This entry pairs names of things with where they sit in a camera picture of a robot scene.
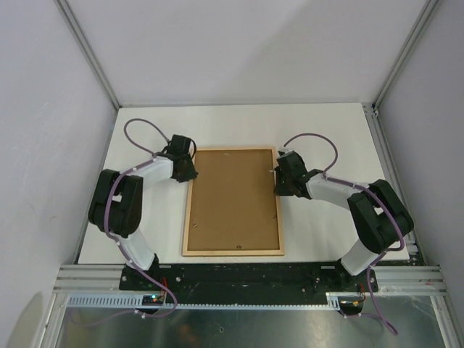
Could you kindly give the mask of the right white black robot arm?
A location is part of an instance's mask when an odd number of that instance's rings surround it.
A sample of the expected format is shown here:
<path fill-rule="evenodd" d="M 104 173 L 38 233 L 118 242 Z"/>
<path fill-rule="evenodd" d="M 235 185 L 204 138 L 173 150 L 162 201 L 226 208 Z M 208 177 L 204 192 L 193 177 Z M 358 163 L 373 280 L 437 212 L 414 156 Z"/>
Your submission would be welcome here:
<path fill-rule="evenodd" d="M 275 174 L 278 196 L 328 202 L 349 211 L 357 240 L 334 265 L 334 281 L 341 290 L 353 290 L 361 273 L 385 254 L 405 248 L 405 236 L 414 229 L 414 222 L 389 182 L 352 183 L 322 170 L 308 170 L 293 150 L 278 153 Z"/>

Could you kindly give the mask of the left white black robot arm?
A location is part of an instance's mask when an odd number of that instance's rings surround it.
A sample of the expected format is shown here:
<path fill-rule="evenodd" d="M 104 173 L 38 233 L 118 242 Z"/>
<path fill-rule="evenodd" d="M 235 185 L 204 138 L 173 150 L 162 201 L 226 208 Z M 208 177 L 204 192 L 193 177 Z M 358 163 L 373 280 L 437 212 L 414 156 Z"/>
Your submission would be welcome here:
<path fill-rule="evenodd" d="M 153 289 L 160 281 L 157 256 L 140 229 L 144 192 L 162 181 L 195 179 L 196 151 L 193 139 L 175 134 L 149 160 L 122 172 L 105 169 L 99 174 L 88 221 L 116 243 L 129 267 L 137 270 L 134 279 L 143 289 Z"/>

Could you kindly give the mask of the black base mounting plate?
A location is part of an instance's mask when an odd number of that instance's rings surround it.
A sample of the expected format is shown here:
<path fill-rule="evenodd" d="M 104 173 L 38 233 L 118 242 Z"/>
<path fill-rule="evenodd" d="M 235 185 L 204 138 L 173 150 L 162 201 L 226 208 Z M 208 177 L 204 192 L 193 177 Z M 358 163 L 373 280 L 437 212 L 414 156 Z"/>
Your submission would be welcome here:
<path fill-rule="evenodd" d="M 376 274 L 338 262 L 176 263 L 148 272 L 181 305 L 324 305 L 328 292 L 378 291 Z"/>

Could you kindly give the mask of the shiny metal floor sheet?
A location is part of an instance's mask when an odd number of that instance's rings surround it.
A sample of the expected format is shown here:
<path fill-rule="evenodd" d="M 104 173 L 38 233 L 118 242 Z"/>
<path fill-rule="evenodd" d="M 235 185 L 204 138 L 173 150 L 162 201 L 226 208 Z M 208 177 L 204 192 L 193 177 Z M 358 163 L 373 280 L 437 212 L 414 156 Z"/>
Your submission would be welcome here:
<path fill-rule="evenodd" d="M 176 310 L 142 319 L 116 309 L 67 310 L 58 347 L 445 347 L 428 297 L 381 297 L 391 334 L 335 311 Z"/>

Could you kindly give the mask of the aluminium front rail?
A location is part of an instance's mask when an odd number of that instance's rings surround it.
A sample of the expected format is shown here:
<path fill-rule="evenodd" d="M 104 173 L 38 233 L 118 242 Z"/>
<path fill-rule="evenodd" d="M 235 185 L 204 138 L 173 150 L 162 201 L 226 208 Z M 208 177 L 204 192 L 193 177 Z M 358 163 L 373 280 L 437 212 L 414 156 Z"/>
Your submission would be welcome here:
<path fill-rule="evenodd" d="M 122 265 L 63 265 L 54 293 L 118 293 Z M 447 296 L 448 288 L 439 266 L 376 266 L 381 296 Z"/>

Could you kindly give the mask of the left aluminium corner post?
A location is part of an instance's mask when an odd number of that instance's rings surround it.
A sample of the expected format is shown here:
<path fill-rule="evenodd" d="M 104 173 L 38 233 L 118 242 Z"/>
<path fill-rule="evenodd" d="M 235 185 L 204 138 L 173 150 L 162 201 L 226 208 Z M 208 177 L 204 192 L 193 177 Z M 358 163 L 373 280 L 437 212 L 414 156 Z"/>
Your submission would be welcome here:
<path fill-rule="evenodd" d="M 100 64 L 91 44 L 84 33 L 78 18 L 76 17 L 69 1 L 66 0 L 54 0 L 54 4 L 61 14 L 66 26 L 68 27 L 71 35 L 75 39 L 78 48 L 80 49 L 85 61 L 88 63 L 92 73 L 95 75 L 97 82 L 101 86 L 105 96 L 109 100 L 113 109 L 118 111 L 121 105 L 116 97 L 116 94 L 111 87 L 111 84 L 104 72 L 102 65 Z"/>

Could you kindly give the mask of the aluminium corner post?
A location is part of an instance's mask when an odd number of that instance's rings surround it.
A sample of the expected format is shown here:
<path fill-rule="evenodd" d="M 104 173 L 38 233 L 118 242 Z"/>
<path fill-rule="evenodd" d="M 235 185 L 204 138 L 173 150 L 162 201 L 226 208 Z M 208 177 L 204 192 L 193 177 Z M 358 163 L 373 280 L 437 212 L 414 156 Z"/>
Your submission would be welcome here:
<path fill-rule="evenodd" d="M 69 1 L 66 0 L 54 0 L 54 4 L 61 14 L 66 26 L 68 27 L 71 35 L 75 39 L 78 48 L 80 49 L 85 61 L 88 63 L 92 73 L 95 75 L 97 82 L 101 86 L 105 96 L 109 100 L 113 109 L 118 111 L 121 105 L 116 97 L 116 94 L 111 87 L 111 84 L 104 72 L 102 65 L 100 64 L 91 44 L 84 33 L 78 18 L 76 17 Z"/>
<path fill-rule="evenodd" d="M 378 109 L 381 106 L 382 102 L 392 89 L 402 70 L 405 68 L 407 61 L 425 34 L 441 4 L 442 1 L 440 0 L 428 0 L 423 5 L 423 8 L 416 18 L 410 32 L 408 33 L 407 38 L 405 39 L 405 42 L 403 43 L 394 61 L 394 64 L 391 66 L 391 69 L 389 70 L 384 82 L 380 87 L 380 90 L 371 103 L 372 108 Z"/>

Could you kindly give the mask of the right aluminium corner post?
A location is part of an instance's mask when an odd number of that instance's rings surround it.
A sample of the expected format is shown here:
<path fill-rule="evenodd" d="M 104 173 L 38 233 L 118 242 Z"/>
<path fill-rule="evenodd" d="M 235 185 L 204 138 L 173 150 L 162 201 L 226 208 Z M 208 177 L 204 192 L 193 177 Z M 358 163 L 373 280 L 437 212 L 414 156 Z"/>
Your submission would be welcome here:
<path fill-rule="evenodd" d="M 391 69 L 389 70 L 384 82 L 380 87 L 380 90 L 371 103 L 372 108 L 378 109 L 381 106 L 382 102 L 392 89 L 402 70 L 405 68 L 407 61 L 425 34 L 441 4 L 442 1 L 440 0 L 428 0 L 423 5 L 423 8 L 416 18 L 410 32 L 408 33 L 407 38 L 405 39 L 405 42 L 403 43 L 394 61 L 394 64 L 391 66 Z"/>

